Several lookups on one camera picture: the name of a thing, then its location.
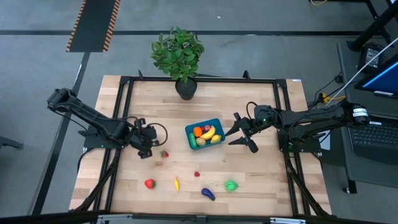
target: gray floor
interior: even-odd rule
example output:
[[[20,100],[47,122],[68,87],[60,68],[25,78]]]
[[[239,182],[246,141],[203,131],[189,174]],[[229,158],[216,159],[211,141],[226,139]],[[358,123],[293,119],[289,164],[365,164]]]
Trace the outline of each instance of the gray floor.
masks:
[[[373,1],[381,13],[384,1]],[[81,1],[0,0],[0,29],[71,29]],[[363,30],[371,22],[365,4],[307,0],[124,0],[116,30]],[[387,29],[397,37],[397,22]],[[199,36],[206,52],[199,72],[223,77],[298,78],[310,101],[340,72],[336,44],[347,37]],[[114,36],[109,52],[91,54],[79,98],[94,106],[103,75],[162,75],[150,55],[156,36]],[[83,54],[66,53],[68,36],[0,35],[0,136],[23,142],[23,151],[0,151],[0,217],[29,212],[60,117],[46,109],[54,88],[73,86]],[[326,91],[334,90],[333,83]],[[70,124],[44,213],[68,209],[83,138]],[[346,195],[344,168],[325,165],[325,182],[334,215],[392,223],[398,220],[398,190],[358,184]]]

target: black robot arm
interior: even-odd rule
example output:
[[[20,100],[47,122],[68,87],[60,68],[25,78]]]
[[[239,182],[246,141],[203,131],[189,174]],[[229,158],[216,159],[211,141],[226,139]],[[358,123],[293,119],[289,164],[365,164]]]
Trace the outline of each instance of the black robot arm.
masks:
[[[252,152],[258,148],[251,136],[271,126],[286,132],[286,143],[305,142],[308,139],[319,139],[324,134],[319,132],[340,127],[361,128],[369,124],[369,116],[366,109],[358,104],[342,101],[329,108],[310,111],[285,111],[272,108],[267,105],[259,105],[254,108],[254,118],[241,118],[234,114],[236,121],[226,136],[240,129],[244,136],[230,142],[230,144],[244,144],[249,146]]]
[[[151,125],[142,126],[145,124],[144,118],[136,119],[134,125],[124,119],[108,118],[82,103],[72,90],[56,89],[47,100],[47,106],[52,111],[71,112],[94,127],[98,136],[113,142],[119,148],[131,145],[139,150],[141,159],[152,156],[151,147],[159,145],[155,128]]]

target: floor mat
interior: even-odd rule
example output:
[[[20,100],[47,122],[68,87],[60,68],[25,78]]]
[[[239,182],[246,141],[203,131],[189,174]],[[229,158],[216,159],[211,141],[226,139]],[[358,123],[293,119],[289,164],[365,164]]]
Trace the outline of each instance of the floor mat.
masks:
[[[67,52],[107,52],[119,6],[120,0],[84,0]]]

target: keyboard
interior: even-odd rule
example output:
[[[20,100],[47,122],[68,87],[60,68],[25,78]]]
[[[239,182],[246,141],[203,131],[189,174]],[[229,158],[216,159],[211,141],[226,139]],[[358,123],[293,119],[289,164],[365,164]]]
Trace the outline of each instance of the keyboard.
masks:
[[[363,129],[352,129],[354,145],[398,149],[398,125],[369,124]]]

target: wooden table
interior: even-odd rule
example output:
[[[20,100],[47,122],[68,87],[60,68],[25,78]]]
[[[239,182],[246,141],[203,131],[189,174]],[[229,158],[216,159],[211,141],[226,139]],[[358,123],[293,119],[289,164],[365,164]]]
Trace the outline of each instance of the wooden table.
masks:
[[[96,110],[109,117],[113,113],[119,80],[120,76],[104,76],[96,102]],[[287,80],[287,86],[292,110],[306,110],[301,81]],[[282,90],[280,97],[284,105]],[[144,117],[147,123],[163,124],[169,132],[169,140],[163,146],[153,147],[154,156],[148,159],[140,159],[137,150],[131,147],[122,150],[111,211],[291,216],[287,176],[276,129],[269,128],[252,137],[259,147],[256,154],[246,146],[228,145],[242,135],[240,132],[228,136],[217,146],[199,151],[192,151],[188,146],[186,125],[219,118],[224,132],[227,132],[233,125],[234,112],[247,116],[248,101],[275,107],[272,85],[201,82],[194,98],[185,101],[175,91],[174,82],[134,82],[129,116]],[[165,134],[161,128],[156,128],[162,141]],[[166,150],[169,157],[161,158],[161,150]],[[95,149],[83,158],[70,208],[79,206],[97,184],[103,156],[104,149]],[[320,163],[309,153],[301,153],[301,160],[307,188],[330,213]],[[199,171],[200,177],[194,177],[195,171]],[[179,192],[175,190],[175,177],[180,182]],[[146,179],[156,181],[155,189],[145,187]],[[226,180],[236,181],[239,188],[235,192],[226,192]],[[201,195],[200,190],[204,187],[213,191],[216,196],[214,202]],[[104,207],[107,189],[106,185],[101,208]],[[299,192],[296,187],[298,207],[302,212]]]

